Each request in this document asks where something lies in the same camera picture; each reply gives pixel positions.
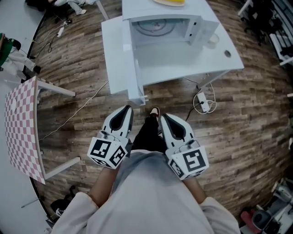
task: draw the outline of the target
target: sneaker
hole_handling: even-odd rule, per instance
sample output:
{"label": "sneaker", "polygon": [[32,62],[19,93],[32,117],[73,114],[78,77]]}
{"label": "sneaker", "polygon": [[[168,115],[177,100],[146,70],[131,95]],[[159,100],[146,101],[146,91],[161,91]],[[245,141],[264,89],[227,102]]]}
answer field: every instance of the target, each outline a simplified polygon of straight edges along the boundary
{"label": "sneaker", "polygon": [[159,117],[160,117],[160,109],[159,107],[154,107],[150,113],[150,116],[154,116],[157,118],[157,121],[159,120]]}
{"label": "sneaker", "polygon": [[78,13],[77,15],[83,15],[87,12],[87,10],[82,10],[80,13]]}
{"label": "sneaker", "polygon": [[33,68],[33,71],[36,72],[36,73],[38,73],[38,74],[40,74],[40,72],[41,72],[41,67],[40,67],[40,66],[35,66],[35,67]]}

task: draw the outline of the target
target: pink checkered tablecloth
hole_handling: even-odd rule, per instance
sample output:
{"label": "pink checkered tablecloth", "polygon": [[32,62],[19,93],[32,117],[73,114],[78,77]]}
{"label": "pink checkered tablecloth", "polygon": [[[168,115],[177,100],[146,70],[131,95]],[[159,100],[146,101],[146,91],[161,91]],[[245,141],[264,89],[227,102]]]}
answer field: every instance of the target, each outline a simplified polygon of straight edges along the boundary
{"label": "pink checkered tablecloth", "polygon": [[[31,78],[6,95],[5,135],[10,163],[24,174],[44,184],[34,127],[36,82],[36,77]],[[16,100],[14,112],[13,99]]]}

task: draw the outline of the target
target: checkered table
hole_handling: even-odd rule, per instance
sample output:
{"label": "checkered table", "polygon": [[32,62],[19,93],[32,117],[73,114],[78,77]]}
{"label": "checkered table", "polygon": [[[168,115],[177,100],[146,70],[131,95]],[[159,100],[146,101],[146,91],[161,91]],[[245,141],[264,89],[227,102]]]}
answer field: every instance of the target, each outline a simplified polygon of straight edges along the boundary
{"label": "checkered table", "polygon": [[70,160],[46,173],[38,144],[37,96],[38,90],[45,88],[69,96],[75,92],[33,77],[6,95],[5,135],[10,163],[29,177],[45,183],[45,180],[80,161],[79,157]]}

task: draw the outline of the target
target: wooden floor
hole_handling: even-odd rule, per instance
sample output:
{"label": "wooden floor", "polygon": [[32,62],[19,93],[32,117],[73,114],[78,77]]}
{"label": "wooden floor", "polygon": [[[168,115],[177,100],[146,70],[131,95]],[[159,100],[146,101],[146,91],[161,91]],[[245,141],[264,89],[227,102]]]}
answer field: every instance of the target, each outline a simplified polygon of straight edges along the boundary
{"label": "wooden floor", "polygon": [[[110,18],[121,15],[119,0],[103,3]],[[238,216],[242,208],[264,204],[270,198],[273,183],[289,163],[286,129],[290,106],[286,94],[292,88],[269,43],[260,47],[254,36],[244,33],[245,23],[237,16],[242,4],[231,0],[211,0],[209,4],[237,47],[245,69],[213,82],[217,110],[208,115],[192,112],[189,123],[200,144],[206,147],[211,165],[199,177],[200,183],[209,196]],[[36,59],[42,67],[40,77],[77,93],[76,97],[42,93],[38,106],[40,138],[63,124],[107,81],[102,15],[95,5],[84,8],[85,15],[70,15],[73,23],[61,38],[54,39],[52,52],[45,49]],[[43,40],[59,24],[54,23],[54,18],[47,19],[36,41]],[[43,45],[34,45],[32,55],[38,54]],[[130,138],[138,133],[152,106],[185,119],[195,92],[195,84],[185,79],[146,87],[150,101],[142,108],[135,107]],[[210,88],[205,93],[211,94]],[[91,138],[108,114],[127,103],[126,95],[111,95],[106,85],[64,127],[40,144],[47,170],[76,156],[82,158],[79,164],[50,178],[46,185],[36,182],[51,213],[50,203],[63,198],[71,185],[89,191],[101,170],[86,156]]]}

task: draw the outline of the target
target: person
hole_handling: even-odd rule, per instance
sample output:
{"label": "person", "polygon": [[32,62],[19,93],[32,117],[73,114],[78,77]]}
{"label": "person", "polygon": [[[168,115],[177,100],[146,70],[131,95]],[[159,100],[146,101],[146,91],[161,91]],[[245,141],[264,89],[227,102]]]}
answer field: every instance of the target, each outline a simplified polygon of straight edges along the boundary
{"label": "person", "polygon": [[54,6],[61,6],[66,3],[70,5],[70,7],[75,11],[77,15],[83,15],[87,12],[87,10],[83,10],[80,6],[87,3],[93,4],[93,0],[48,0],[50,3],[53,3]]}
{"label": "person", "polygon": [[25,65],[31,71],[39,74],[41,68],[18,51],[16,42],[14,39],[6,38],[4,33],[0,33],[0,67],[8,73],[19,77],[21,80],[26,80],[28,77],[19,70],[16,62]]}
{"label": "person", "polygon": [[240,234],[195,177],[181,181],[166,164],[159,115],[153,108],[130,157],[115,170],[103,168],[88,194],[77,193],[52,234]]}

